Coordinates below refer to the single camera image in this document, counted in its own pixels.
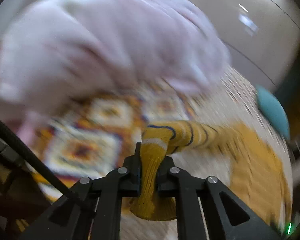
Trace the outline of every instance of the yellow fabric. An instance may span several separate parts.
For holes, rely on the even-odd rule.
[[[291,199],[282,163],[256,133],[239,123],[231,127],[209,126],[198,122],[176,121],[148,125],[142,134],[141,195],[131,212],[146,220],[176,218],[173,198],[159,198],[155,192],[157,169],[166,154],[186,147],[203,147],[212,154],[232,159],[230,189],[267,224],[278,224],[284,201],[286,221],[291,217]]]

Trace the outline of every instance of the white stripe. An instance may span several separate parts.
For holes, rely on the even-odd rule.
[[[200,143],[201,142],[201,129],[199,128],[199,125],[197,125],[197,124],[193,125],[192,127],[194,127],[194,126],[197,128],[197,131],[198,131],[198,134],[199,134],[198,143]]]
[[[185,129],[185,127],[183,126],[183,123],[182,123],[182,122],[179,122],[178,125],[181,127],[181,130],[182,130],[182,139],[181,139],[181,141],[183,141],[184,138],[186,137],[186,129]]]
[[[159,138],[149,138],[149,139],[144,139],[141,142],[142,144],[148,144],[148,143],[155,143],[159,145],[161,148],[163,148],[165,151],[168,149],[168,146]]]

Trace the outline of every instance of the pink towel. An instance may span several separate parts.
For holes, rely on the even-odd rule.
[[[198,93],[228,64],[212,24],[188,0],[39,0],[2,39],[0,119],[37,126],[71,98],[159,77]]]

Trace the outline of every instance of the black cable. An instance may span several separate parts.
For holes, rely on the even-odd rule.
[[[7,126],[0,121],[0,138],[15,150],[26,162],[28,162],[38,173],[40,173],[51,185],[59,190],[68,199],[74,201],[82,209],[93,212],[92,209],[82,201],[74,192],[63,184],[52,171],[44,165],[37,156],[16,136]]]

